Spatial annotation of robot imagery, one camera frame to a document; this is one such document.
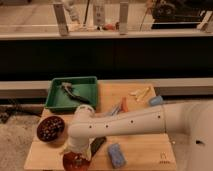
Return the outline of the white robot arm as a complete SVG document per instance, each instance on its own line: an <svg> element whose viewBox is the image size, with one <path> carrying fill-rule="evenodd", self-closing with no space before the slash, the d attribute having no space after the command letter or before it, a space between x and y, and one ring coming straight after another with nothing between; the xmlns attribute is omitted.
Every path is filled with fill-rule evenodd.
<svg viewBox="0 0 213 171"><path fill-rule="evenodd" d="M105 117L94 114L90 105L75 110L67 131L72 152L86 153L90 138L181 132L190 135L187 171L213 171L213 100L163 104Z"/></svg>

